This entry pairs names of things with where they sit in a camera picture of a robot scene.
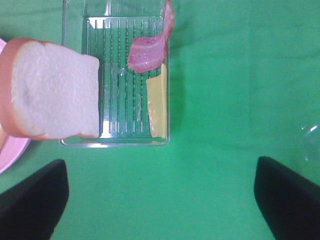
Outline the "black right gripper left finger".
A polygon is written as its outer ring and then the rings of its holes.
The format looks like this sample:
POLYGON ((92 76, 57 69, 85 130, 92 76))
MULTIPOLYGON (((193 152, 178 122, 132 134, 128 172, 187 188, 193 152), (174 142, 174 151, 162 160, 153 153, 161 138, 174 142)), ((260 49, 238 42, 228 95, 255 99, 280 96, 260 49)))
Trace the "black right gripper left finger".
POLYGON ((56 159, 0 195, 2 240, 48 240, 69 199, 66 162, 56 159))

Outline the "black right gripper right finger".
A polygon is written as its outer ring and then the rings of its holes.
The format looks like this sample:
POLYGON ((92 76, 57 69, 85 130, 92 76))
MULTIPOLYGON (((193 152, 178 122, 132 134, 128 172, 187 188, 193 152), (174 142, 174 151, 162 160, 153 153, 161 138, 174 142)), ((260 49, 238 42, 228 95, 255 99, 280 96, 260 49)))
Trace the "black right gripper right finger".
POLYGON ((258 158, 254 197, 277 240, 320 238, 320 187, 277 160, 258 158))

